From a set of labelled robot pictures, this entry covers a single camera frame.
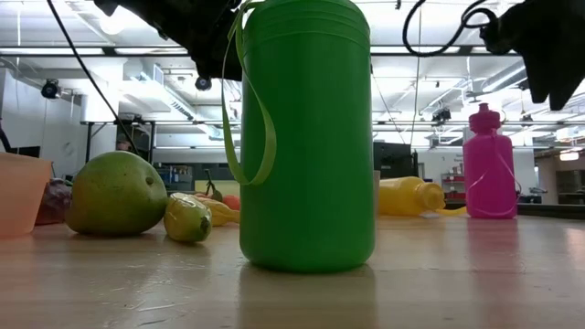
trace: table surface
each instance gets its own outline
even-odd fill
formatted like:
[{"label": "table surface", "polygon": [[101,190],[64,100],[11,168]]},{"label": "table surface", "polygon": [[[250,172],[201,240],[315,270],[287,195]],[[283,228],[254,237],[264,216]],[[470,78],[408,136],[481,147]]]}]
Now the table surface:
[{"label": "table surface", "polygon": [[585,221],[382,218],[367,266],[259,270],[237,226],[200,245],[90,239],[64,226],[0,240],[3,328],[583,328]]}]

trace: plastic bag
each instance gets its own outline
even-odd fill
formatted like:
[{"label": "plastic bag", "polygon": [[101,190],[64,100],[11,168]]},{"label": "plastic bag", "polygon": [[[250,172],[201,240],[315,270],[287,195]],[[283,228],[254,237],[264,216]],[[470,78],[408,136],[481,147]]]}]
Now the plastic bag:
[{"label": "plastic bag", "polygon": [[38,209],[35,225],[65,222],[65,212],[71,206],[71,188],[62,179],[51,179],[45,186],[45,194]]}]

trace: green plastic bottle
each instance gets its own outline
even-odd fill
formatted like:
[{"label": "green plastic bottle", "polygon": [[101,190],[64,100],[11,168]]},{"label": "green plastic bottle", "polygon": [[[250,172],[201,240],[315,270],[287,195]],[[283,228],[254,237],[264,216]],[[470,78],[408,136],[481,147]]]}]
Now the green plastic bottle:
[{"label": "green plastic bottle", "polygon": [[349,0],[267,0],[243,31],[240,246],[278,271],[343,271],[374,249],[369,26]]}]

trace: orange cup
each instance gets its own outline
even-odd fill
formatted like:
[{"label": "orange cup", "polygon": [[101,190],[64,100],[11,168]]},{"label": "orange cup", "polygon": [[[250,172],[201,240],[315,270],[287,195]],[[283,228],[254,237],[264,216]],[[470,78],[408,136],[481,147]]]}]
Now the orange cup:
[{"label": "orange cup", "polygon": [[33,230],[50,176],[50,161],[0,153],[0,237]]}]

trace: yellow bottle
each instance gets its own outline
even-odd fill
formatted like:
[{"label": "yellow bottle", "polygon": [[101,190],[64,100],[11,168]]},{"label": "yellow bottle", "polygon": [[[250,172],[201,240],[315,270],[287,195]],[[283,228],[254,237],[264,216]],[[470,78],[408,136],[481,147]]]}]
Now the yellow bottle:
[{"label": "yellow bottle", "polygon": [[445,207],[441,187],[418,177],[384,179],[380,181],[378,197],[379,215],[418,216]]}]

